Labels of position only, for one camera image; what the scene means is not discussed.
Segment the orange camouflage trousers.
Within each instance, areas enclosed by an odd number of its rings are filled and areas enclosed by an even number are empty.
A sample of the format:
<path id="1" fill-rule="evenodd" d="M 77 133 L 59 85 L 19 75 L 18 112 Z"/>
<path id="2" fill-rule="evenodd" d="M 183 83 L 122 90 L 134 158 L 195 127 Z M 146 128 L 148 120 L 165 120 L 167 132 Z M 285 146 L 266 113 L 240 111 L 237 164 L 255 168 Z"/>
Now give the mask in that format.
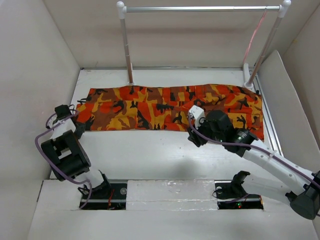
<path id="1" fill-rule="evenodd" d="M 169 130 L 185 132 L 188 111 L 200 107 L 226 113 L 235 128 L 245 128 L 263 140 L 262 96 L 244 87 L 203 84 L 173 87 L 127 85 L 91 88 L 78 101 L 77 121 L 86 131 Z"/>

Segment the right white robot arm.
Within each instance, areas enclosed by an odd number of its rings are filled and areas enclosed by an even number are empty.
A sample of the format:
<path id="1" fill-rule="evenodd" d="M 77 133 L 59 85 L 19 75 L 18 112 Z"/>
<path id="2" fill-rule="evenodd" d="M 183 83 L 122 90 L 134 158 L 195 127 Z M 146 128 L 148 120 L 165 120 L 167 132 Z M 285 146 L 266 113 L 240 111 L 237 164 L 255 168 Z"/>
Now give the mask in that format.
<path id="1" fill-rule="evenodd" d="M 188 140 L 197 147 L 207 143 L 221 145 L 230 153 L 248 160 L 273 175 L 265 179 L 248 171 L 240 171 L 231 182 L 217 188 L 213 196 L 227 203 L 240 201 L 250 194 L 282 202 L 299 216 L 314 220 L 320 212 L 320 173 L 302 168 L 276 151 L 246 128 L 234 127 L 221 110 L 205 114 L 198 106 L 188 111 Z"/>

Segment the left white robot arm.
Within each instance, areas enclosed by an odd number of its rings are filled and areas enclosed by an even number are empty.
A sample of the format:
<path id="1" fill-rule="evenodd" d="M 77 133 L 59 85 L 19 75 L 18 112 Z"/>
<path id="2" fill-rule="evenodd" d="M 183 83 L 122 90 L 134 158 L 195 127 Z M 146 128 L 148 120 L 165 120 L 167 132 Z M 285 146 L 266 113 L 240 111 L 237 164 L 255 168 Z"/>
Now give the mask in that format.
<path id="1" fill-rule="evenodd" d="M 47 132 L 42 134 L 52 133 L 51 137 L 42 143 L 39 137 L 35 141 L 40 153 L 59 181 L 80 185 L 78 190 L 85 196 L 92 191 L 93 195 L 107 198 L 112 191 L 111 184 L 100 170 L 90 170 L 91 161 L 80 144 L 85 125 L 77 122 L 77 110 L 63 104 L 54 111 L 46 122 Z"/>

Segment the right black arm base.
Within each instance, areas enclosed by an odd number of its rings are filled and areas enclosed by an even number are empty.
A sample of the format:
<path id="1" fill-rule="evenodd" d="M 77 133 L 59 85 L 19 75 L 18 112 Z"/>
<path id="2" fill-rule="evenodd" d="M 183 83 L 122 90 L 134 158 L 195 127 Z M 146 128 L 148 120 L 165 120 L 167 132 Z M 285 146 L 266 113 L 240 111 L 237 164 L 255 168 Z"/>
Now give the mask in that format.
<path id="1" fill-rule="evenodd" d="M 231 190 L 231 180 L 215 180 L 212 196 L 217 199 L 218 210 L 263 210 L 262 197 L 257 194 Z"/>

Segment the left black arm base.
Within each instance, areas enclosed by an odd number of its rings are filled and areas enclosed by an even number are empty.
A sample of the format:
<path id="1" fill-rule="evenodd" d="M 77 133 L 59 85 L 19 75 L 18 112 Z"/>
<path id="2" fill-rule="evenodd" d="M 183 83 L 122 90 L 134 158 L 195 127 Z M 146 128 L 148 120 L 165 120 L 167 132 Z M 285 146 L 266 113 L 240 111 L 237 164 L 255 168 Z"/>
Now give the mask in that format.
<path id="1" fill-rule="evenodd" d="M 108 186 L 96 186 L 89 196 L 89 188 L 84 185 L 78 188 L 81 193 L 79 207 L 81 210 L 125 210 L 127 203 L 128 182 L 113 180 Z"/>

